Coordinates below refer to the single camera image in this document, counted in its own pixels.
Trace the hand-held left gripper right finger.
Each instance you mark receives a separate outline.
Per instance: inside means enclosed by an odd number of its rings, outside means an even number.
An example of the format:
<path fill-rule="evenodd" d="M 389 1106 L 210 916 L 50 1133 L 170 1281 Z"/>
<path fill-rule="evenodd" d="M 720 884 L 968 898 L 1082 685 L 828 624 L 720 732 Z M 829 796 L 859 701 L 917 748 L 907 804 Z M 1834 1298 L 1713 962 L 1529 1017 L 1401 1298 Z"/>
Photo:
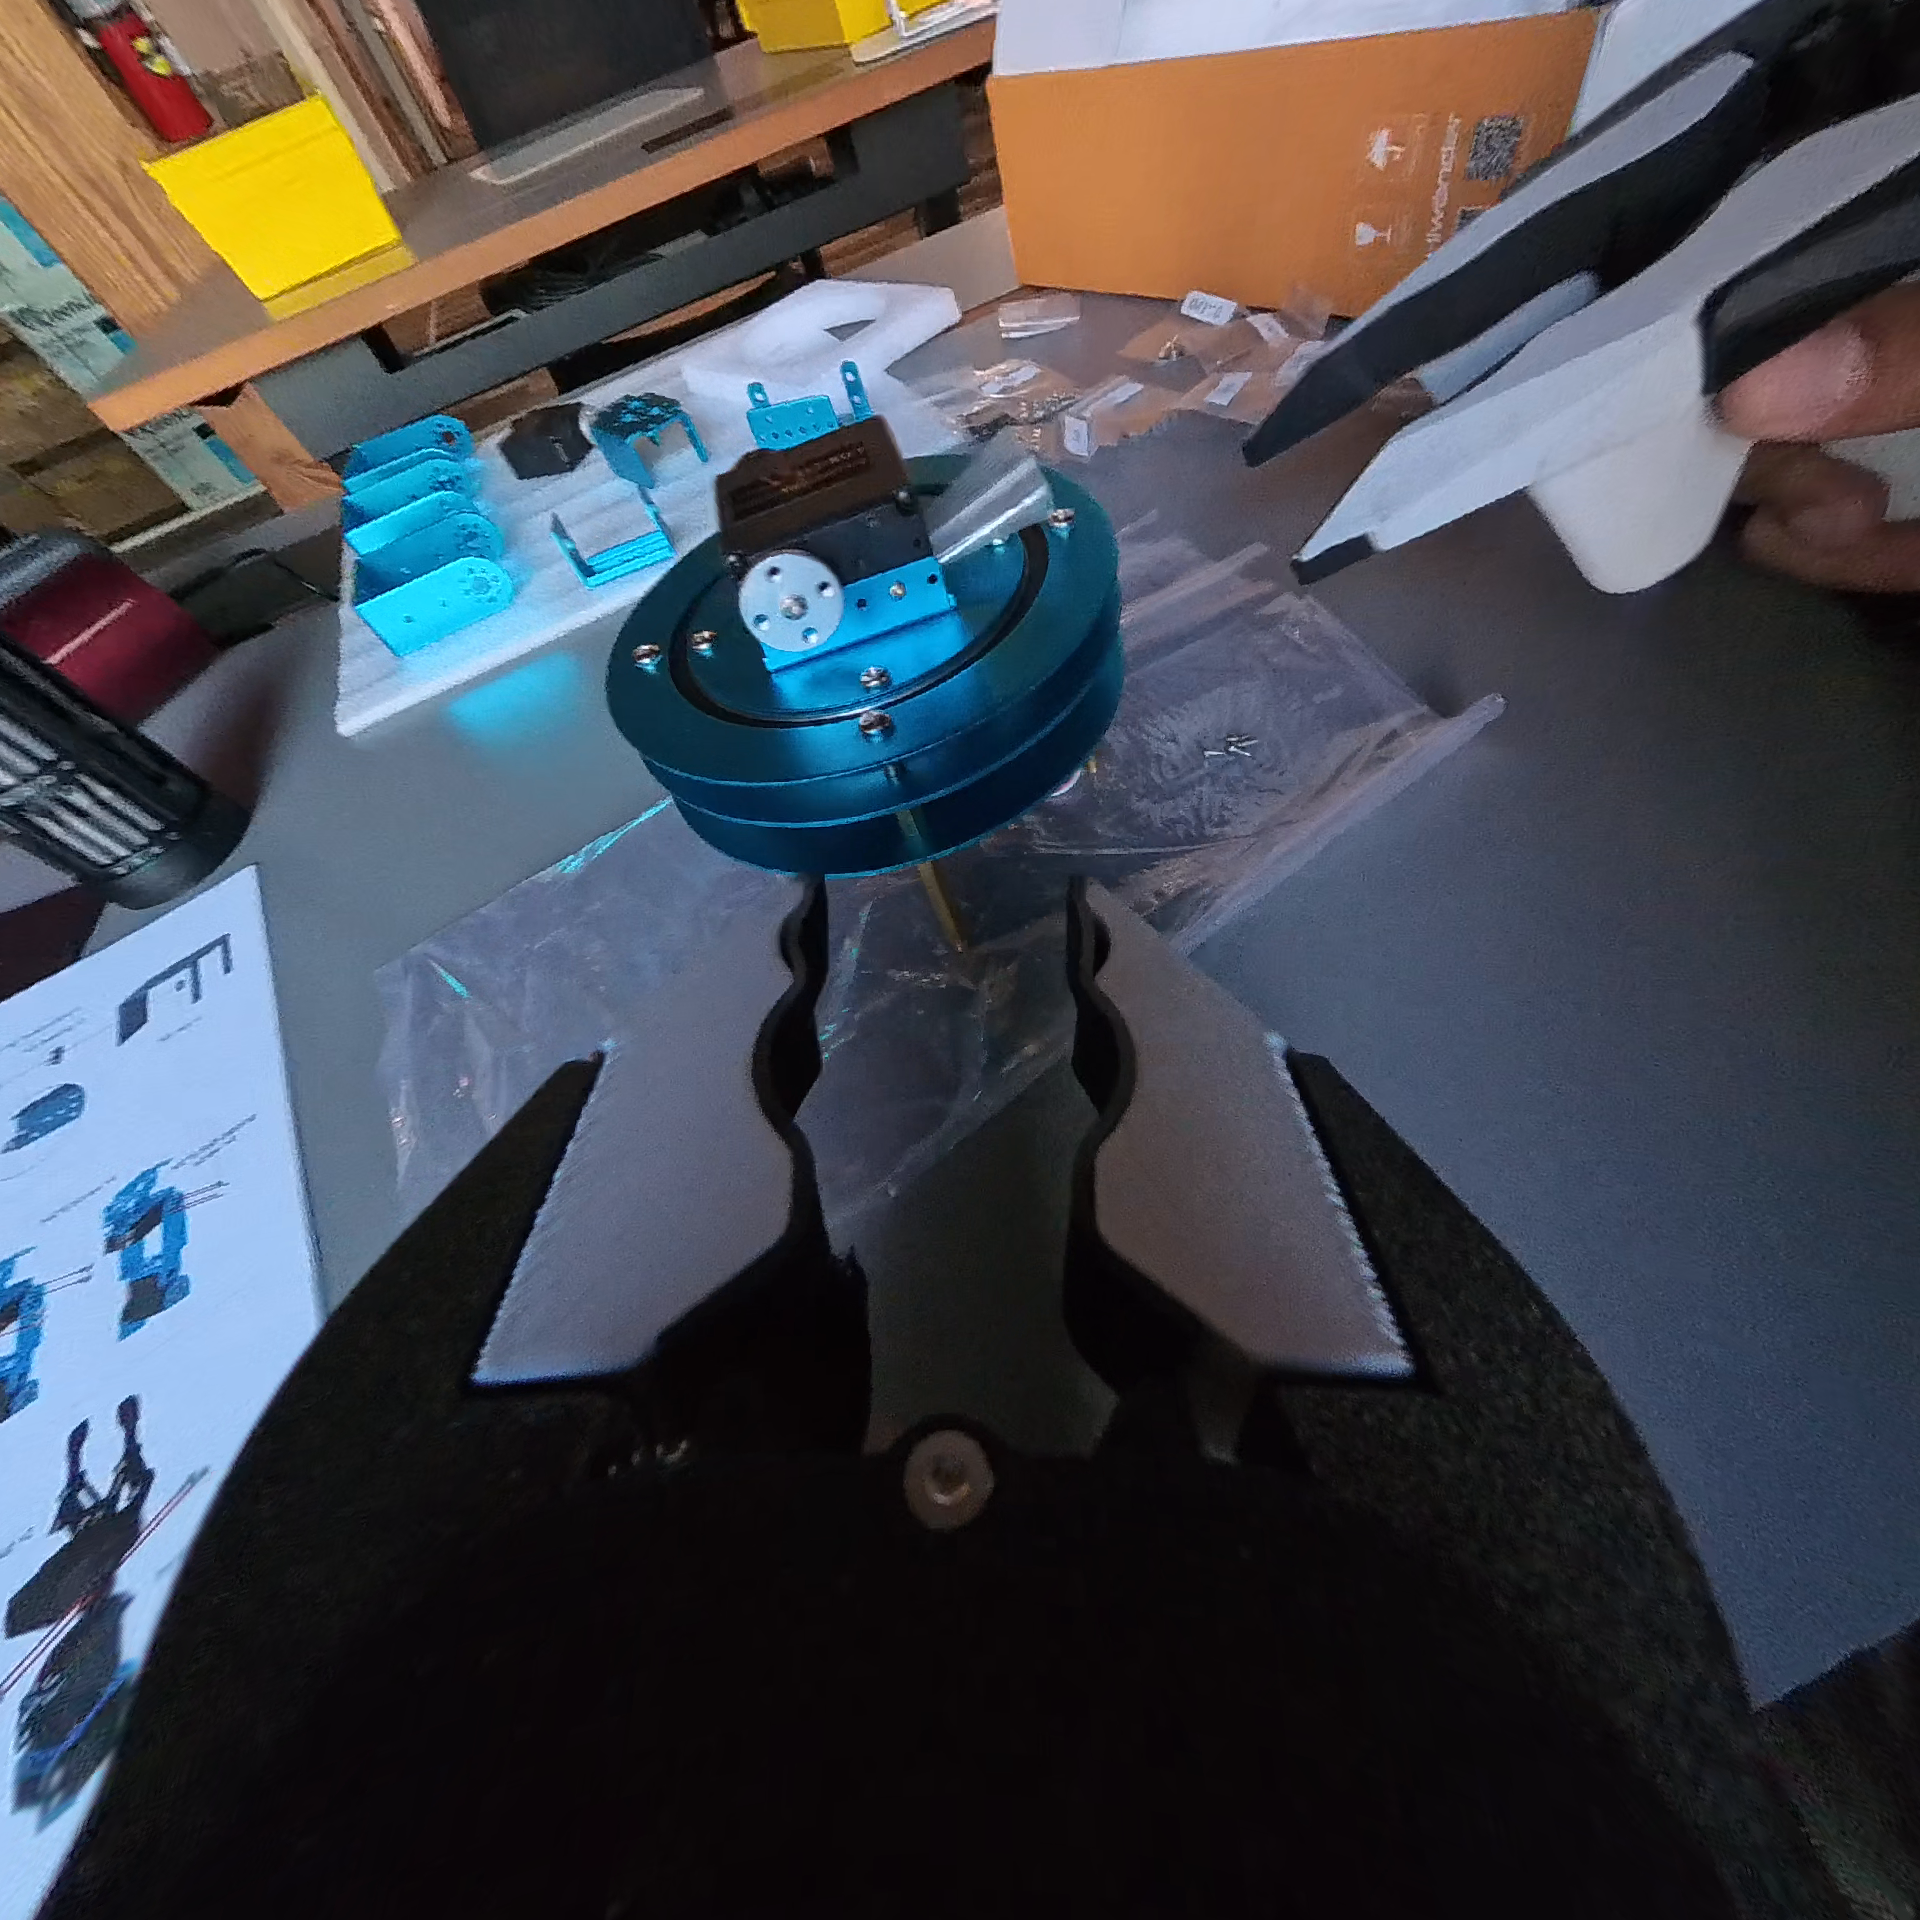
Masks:
<path fill-rule="evenodd" d="M 1066 1329 L 1115 1395 L 1104 1447 L 1302 1459 L 1293 1386 L 1420 1381 L 1289 1048 L 1094 881 L 1066 905 Z"/>

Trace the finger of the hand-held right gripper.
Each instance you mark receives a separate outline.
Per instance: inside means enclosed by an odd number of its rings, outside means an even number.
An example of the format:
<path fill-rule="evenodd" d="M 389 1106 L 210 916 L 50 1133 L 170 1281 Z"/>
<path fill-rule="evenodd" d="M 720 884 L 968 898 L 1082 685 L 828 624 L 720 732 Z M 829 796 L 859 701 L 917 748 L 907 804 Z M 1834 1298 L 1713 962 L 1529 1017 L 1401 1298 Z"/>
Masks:
<path fill-rule="evenodd" d="M 1643 593 L 1710 545 L 1753 447 L 1704 391 L 1701 308 L 1844 211 L 1916 196 L 1917 132 L 1812 132 L 1734 185 L 1683 242 L 1401 429 L 1302 549 L 1328 576 L 1508 497 L 1600 593 Z"/>
<path fill-rule="evenodd" d="M 1529 168 L 1346 324 L 1242 447 L 1265 466 L 1406 378 L 1435 405 L 1690 236 L 1750 169 L 1860 111 L 1860 7 L 1741 7 Z"/>

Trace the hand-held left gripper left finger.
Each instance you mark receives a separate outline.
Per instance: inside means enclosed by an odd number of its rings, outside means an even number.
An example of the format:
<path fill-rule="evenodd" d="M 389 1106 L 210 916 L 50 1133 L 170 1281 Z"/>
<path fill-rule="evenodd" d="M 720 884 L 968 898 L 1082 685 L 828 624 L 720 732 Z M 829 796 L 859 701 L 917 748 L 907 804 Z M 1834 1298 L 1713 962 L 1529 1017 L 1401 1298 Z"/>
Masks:
<path fill-rule="evenodd" d="M 778 879 L 608 1033 L 476 1391 L 601 1393 L 659 1455 L 862 1449 L 868 1288 L 800 1130 L 828 933 L 826 884 Z"/>

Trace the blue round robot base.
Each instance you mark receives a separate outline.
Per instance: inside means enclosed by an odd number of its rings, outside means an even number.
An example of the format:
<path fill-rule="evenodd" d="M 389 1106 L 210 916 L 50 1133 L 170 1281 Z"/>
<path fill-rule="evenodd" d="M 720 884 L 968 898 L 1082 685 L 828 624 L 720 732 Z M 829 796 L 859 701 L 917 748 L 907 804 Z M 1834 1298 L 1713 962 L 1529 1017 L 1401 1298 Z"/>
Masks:
<path fill-rule="evenodd" d="M 686 828 L 760 872 L 928 869 L 1053 799 L 1117 715 L 1113 517 L 1024 449 L 902 460 L 952 613 L 772 673 L 738 624 L 715 512 L 612 642 L 612 730 Z"/>

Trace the black servo with printed label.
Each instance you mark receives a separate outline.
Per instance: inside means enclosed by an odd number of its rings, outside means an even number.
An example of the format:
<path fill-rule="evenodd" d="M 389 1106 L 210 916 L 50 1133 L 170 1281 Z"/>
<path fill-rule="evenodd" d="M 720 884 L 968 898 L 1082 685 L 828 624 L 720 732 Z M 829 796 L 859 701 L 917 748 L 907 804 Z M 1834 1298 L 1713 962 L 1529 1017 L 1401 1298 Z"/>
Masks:
<path fill-rule="evenodd" d="M 922 495 L 877 419 L 748 453 L 715 511 L 738 624 L 772 673 L 953 610 Z"/>

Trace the grey desk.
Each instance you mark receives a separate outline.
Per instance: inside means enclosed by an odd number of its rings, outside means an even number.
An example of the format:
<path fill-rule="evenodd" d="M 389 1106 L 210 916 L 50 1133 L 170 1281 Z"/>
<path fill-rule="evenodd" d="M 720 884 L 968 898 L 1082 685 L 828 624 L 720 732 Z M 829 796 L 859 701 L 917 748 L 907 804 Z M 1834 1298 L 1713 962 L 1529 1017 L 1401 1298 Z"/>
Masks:
<path fill-rule="evenodd" d="M 1553 1297 L 1780 1696 L 1916 1618 L 1916 637 L 1722 546 L 1592 593 L 1523 501 L 1318 597 L 1505 712 L 1196 965 Z M 656 799 L 610 641 L 348 741 L 308 605 L 150 722 L 257 812 L 325 1307 L 410 1218 L 378 972 Z"/>

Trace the wood-topped desk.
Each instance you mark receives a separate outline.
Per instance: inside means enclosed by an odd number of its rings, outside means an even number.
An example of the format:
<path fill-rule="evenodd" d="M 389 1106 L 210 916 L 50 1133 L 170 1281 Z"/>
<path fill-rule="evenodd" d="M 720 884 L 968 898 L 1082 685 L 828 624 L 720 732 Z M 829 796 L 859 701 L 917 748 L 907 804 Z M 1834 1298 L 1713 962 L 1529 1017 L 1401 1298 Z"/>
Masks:
<path fill-rule="evenodd" d="M 688 104 L 521 180 L 483 179 L 473 161 L 410 183 L 394 196 L 389 273 L 366 260 L 272 308 L 218 268 L 138 333 L 86 407 L 128 434 L 182 410 L 212 419 L 259 402 L 264 449 L 238 417 L 220 434 L 267 477 L 281 442 L 325 461 L 864 229 L 907 216 L 937 233 L 969 179 L 964 85 L 993 51 L 993 13 L 870 64 L 742 41 L 664 83 L 690 90 Z M 378 351 L 394 321 L 636 219 L 656 223 L 661 257 L 442 347 Z"/>

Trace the pile of small screw bags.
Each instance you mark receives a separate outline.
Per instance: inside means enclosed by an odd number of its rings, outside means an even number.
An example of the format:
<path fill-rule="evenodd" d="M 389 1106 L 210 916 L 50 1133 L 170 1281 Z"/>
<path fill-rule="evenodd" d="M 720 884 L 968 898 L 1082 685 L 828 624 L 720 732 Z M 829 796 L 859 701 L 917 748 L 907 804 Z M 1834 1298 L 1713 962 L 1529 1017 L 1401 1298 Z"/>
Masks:
<path fill-rule="evenodd" d="M 1003 305 L 998 360 L 956 372 L 941 397 L 956 429 L 1084 465 L 1174 417 L 1253 427 L 1337 333 L 1328 308 L 1308 295 L 1259 308 L 1190 290 L 1147 306 L 1112 352 L 1094 352 L 1088 316 L 1084 295 Z"/>

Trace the orange cardboard box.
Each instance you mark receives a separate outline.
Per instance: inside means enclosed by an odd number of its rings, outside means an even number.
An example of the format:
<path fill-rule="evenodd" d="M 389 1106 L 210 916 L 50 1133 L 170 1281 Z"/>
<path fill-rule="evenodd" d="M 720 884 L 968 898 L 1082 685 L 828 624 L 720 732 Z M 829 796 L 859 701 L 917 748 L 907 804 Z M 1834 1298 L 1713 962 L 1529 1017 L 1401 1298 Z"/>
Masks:
<path fill-rule="evenodd" d="M 1008 3 L 1024 281 L 1355 319 L 1573 131 L 1604 4 Z"/>

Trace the clear plastic bag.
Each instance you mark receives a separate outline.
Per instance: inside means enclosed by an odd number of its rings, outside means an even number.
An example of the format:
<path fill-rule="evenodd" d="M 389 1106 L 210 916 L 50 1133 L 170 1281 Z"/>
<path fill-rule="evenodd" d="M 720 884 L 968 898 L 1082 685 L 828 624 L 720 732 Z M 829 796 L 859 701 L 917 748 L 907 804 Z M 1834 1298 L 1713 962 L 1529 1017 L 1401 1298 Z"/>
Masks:
<path fill-rule="evenodd" d="M 1434 712 L 1278 569 L 1259 545 L 1209 561 L 1155 514 L 1122 528 L 1117 715 L 1077 780 L 939 863 L 964 948 L 913 872 L 833 884 L 802 1130 L 837 1231 L 866 1228 L 1068 1060 L 1073 879 L 1190 953 L 1498 717 L 1498 697 Z M 1203 757 L 1233 732 L 1257 737 L 1248 757 Z M 652 796 L 381 968 L 400 1218 L 772 882 Z"/>

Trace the printed instruction sheet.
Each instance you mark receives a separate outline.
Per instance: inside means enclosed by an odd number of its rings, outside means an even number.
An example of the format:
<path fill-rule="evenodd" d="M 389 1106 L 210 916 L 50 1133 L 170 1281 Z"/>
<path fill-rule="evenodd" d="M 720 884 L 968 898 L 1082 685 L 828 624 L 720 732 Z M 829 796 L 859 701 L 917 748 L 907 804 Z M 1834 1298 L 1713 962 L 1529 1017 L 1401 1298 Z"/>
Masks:
<path fill-rule="evenodd" d="M 254 869 L 2 1027 L 2 1916 L 35 1916 L 321 1281 Z"/>

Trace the white metal stand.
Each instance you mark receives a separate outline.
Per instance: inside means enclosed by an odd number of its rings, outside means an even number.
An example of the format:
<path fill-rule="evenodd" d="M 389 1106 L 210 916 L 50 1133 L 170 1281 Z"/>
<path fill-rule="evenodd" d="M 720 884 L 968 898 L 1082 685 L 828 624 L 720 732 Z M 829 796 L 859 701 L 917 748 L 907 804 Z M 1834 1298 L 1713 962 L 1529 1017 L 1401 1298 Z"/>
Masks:
<path fill-rule="evenodd" d="M 885 3 L 881 28 L 854 39 L 849 52 L 854 64 L 886 63 L 974 25 L 993 23 L 997 13 L 997 3 L 937 3 L 920 9 Z"/>

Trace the black screwdriver bit holder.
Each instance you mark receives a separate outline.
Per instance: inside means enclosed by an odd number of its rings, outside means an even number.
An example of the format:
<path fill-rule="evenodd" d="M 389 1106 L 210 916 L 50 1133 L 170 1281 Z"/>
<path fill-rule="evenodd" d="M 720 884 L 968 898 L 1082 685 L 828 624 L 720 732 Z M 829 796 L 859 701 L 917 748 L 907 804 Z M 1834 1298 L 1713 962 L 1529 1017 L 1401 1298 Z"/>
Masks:
<path fill-rule="evenodd" d="M 204 884 L 249 825 L 245 804 L 2 637 L 2 828 L 25 853 L 146 909 Z"/>

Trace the black servo motor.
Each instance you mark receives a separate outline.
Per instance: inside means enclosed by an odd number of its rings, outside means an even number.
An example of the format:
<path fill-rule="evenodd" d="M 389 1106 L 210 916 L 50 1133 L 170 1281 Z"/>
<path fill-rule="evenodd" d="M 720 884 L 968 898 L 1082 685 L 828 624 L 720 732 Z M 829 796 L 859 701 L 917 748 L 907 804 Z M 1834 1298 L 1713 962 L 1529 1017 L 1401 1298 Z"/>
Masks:
<path fill-rule="evenodd" d="M 518 482 L 542 482 L 576 474 L 597 447 L 582 405 L 553 401 L 516 417 L 497 450 Z"/>

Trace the red cylindrical case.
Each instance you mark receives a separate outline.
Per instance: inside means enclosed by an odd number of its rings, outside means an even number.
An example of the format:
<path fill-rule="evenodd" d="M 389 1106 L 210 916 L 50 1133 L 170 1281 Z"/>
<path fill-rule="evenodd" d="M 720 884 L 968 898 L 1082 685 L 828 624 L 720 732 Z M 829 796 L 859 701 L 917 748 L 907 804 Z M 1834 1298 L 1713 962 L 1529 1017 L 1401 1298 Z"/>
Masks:
<path fill-rule="evenodd" d="M 2 628 L 125 725 L 141 725 L 220 658 L 179 602 L 75 532 L 5 543 Z"/>

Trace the black monitor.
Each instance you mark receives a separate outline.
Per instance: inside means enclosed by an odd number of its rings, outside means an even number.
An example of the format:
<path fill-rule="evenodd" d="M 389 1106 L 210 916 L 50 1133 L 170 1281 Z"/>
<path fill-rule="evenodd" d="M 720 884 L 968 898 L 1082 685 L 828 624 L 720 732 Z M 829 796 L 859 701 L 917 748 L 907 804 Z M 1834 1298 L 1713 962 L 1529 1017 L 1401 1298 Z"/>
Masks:
<path fill-rule="evenodd" d="M 417 3 L 480 152 L 714 55 L 698 3 Z"/>

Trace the shelf of labelled boxes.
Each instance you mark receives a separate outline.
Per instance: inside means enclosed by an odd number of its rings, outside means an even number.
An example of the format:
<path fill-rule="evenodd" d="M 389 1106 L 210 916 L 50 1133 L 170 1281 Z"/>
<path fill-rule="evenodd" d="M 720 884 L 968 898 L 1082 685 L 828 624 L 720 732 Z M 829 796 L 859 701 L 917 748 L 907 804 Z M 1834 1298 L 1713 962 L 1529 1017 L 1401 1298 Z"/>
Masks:
<path fill-rule="evenodd" d="M 196 412 L 107 427 L 91 397 L 133 340 L 27 218 L 2 203 L 5 535 L 121 545 L 264 495 Z"/>

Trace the red fire extinguisher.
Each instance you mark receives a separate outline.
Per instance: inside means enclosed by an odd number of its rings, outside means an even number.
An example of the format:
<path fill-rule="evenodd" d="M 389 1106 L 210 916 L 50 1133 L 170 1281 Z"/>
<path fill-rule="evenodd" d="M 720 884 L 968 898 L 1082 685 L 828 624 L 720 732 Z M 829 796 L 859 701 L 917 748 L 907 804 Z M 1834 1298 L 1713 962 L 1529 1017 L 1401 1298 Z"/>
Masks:
<path fill-rule="evenodd" d="M 210 112 L 141 4 L 91 4 L 86 29 L 158 143 L 182 146 L 212 131 Z"/>

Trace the large blue servo bracket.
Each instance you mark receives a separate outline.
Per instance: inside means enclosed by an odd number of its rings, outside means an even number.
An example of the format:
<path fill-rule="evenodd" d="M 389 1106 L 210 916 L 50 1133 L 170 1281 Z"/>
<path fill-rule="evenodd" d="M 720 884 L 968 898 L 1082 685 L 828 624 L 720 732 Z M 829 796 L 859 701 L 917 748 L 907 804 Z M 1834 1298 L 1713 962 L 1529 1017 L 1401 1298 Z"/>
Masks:
<path fill-rule="evenodd" d="M 505 610 L 515 600 L 509 571 L 489 559 L 460 555 L 405 578 L 368 555 L 352 581 L 352 610 L 389 656 L 421 656 L 428 647 Z"/>
<path fill-rule="evenodd" d="M 386 434 L 361 439 L 346 453 L 342 485 L 363 485 L 373 474 L 413 458 L 446 458 L 453 461 L 473 455 L 473 433 L 454 417 L 424 417 Z"/>
<path fill-rule="evenodd" d="M 424 449 L 348 477 L 342 528 L 385 519 L 434 495 L 476 497 L 480 466 L 449 449 Z"/>
<path fill-rule="evenodd" d="M 389 593 L 454 561 L 505 559 L 505 540 L 492 517 L 465 495 L 433 495 L 346 532 L 355 569 L 371 576 L 363 597 Z"/>

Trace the blue folded sheet bracket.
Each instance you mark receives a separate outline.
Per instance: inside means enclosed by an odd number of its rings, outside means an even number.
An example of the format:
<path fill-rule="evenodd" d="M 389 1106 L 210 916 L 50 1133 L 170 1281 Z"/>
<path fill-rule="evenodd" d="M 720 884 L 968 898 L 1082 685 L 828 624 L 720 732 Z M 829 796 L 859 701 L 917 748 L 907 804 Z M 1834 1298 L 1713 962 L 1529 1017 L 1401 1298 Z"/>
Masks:
<path fill-rule="evenodd" d="M 576 581 L 588 591 L 597 591 L 668 567 L 678 559 L 674 537 L 652 495 L 641 495 L 638 514 L 638 532 L 594 551 L 581 549 L 557 512 L 549 514 L 547 530 Z"/>

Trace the teal perforated bracket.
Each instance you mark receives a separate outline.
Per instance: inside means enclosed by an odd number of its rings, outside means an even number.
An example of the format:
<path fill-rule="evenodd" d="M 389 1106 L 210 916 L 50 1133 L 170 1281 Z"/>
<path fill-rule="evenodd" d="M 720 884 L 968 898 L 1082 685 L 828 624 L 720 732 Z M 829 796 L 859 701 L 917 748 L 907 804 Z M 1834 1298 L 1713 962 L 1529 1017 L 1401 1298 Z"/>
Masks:
<path fill-rule="evenodd" d="M 656 466 L 666 442 L 678 433 L 698 458 L 709 465 L 709 449 L 684 402 L 656 391 L 612 397 L 588 419 L 588 436 L 610 471 L 641 491 L 656 485 Z"/>

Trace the blue eared U bracket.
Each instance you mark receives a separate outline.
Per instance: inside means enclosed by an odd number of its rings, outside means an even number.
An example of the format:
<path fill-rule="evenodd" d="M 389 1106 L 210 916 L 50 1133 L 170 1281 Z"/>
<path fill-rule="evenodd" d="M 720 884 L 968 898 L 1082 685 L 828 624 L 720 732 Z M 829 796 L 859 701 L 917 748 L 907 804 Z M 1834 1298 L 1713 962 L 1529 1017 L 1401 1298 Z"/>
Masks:
<path fill-rule="evenodd" d="M 840 367 L 842 401 L 809 393 L 774 401 L 762 383 L 748 387 L 745 423 L 756 449 L 787 450 L 829 436 L 833 433 L 873 419 L 873 405 L 857 362 Z"/>

